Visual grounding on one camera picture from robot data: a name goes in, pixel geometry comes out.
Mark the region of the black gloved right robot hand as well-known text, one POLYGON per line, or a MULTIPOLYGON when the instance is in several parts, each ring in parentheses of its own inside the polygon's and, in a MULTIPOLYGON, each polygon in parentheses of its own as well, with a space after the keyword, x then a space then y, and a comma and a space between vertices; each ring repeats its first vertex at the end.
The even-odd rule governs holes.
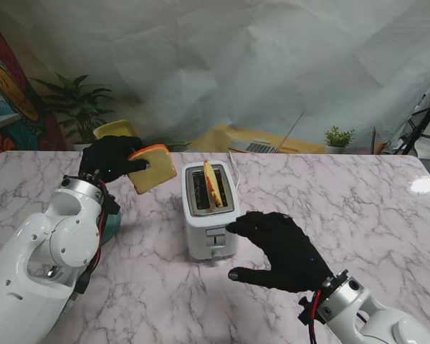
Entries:
POLYGON ((226 227, 259 247, 270 269, 235 267, 228 278, 269 289, 291 293, 316 291, 333 276, 318 250, 291 216, 250 211, 226 227))

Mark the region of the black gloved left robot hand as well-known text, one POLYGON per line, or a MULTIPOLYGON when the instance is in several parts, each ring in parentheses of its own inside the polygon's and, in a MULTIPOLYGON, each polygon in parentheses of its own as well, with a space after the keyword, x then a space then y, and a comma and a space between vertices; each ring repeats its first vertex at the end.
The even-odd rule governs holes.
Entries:
POLYGON ((150 165, 147 160, 128 160, 142 148, 145 145, 138 137, 106 135, 83 149, 78 176, 94 176, 99 171, 101 180, 109 183, 126 174, 145 170, 150 165))

